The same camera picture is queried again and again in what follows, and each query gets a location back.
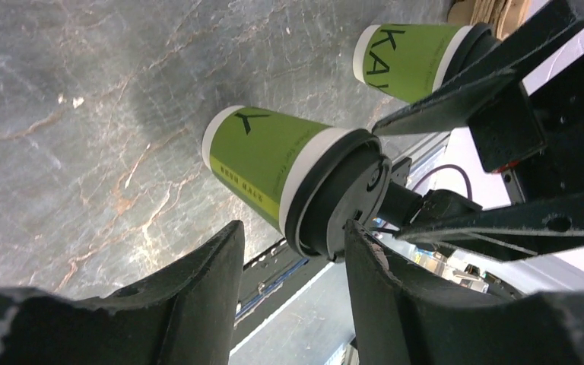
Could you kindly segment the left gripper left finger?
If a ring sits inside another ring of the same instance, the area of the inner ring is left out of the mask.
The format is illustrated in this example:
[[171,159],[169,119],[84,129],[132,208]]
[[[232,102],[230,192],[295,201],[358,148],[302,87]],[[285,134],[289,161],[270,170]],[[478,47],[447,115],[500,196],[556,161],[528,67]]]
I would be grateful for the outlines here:
[[0,287],[0,364],[226,364],[244,229],[210,240],[108,297]]

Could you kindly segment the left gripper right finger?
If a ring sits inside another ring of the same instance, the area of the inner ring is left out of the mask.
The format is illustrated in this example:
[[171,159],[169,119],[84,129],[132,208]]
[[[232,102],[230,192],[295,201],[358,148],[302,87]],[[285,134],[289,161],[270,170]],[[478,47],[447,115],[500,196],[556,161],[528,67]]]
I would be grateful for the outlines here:
[[345,264],[363,364],[584,364],[584,291],[518,300],[448,281],[356,221]]

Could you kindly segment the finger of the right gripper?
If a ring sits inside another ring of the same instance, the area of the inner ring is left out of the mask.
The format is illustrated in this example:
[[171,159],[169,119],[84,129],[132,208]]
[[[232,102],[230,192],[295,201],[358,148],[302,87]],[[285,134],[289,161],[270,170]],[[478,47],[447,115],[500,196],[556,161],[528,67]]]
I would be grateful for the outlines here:
[[584,247],[584,192],[418,224],[397,237],[501,262],[577,249]]
[[446,132],[468,119],[504,88],[519,83],[584,29],[584,0],[553,0],[501,44],[431,95],[379,120],[378,136]]

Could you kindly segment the green paper coffee cup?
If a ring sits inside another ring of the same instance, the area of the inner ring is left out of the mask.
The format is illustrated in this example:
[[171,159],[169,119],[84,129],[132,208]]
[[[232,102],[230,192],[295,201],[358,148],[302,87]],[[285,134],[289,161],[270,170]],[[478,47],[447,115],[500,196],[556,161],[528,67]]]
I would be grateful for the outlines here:
[[460,71],[473,32],[468,25],[370,25],[354,49],[354,77],[384,94],[414,103]]

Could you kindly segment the black cup lid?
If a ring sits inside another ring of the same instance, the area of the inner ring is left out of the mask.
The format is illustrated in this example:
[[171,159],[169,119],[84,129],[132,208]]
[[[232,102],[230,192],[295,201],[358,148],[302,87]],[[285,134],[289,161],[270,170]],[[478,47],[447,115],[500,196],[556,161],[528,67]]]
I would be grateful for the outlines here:
[[287,175],[280,226],[304,257],[343,259],[349,220],[368,224],[381,208],[392,162],[366,129],[329,127],[305,143]]
[[451,57],[441,85],[486,55],[498,43],[489,24],[461,27],[449,43],[447,52]]

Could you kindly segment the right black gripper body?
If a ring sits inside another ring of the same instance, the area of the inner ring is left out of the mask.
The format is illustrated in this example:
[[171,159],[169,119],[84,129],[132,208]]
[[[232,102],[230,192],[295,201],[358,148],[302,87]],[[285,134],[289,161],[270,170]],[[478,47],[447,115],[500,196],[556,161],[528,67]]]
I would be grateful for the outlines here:
[[511,202],[584,192],[584,54],[531,95],[510,84],[469,127]]

